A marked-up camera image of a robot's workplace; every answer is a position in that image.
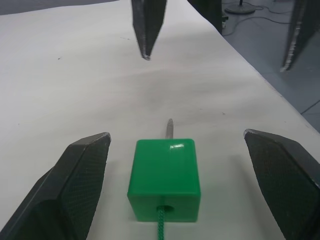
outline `green rope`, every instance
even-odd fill
[[[165,207],[159,206],[158,211],[158,240],[164,240],[164,228],[165,228]]]

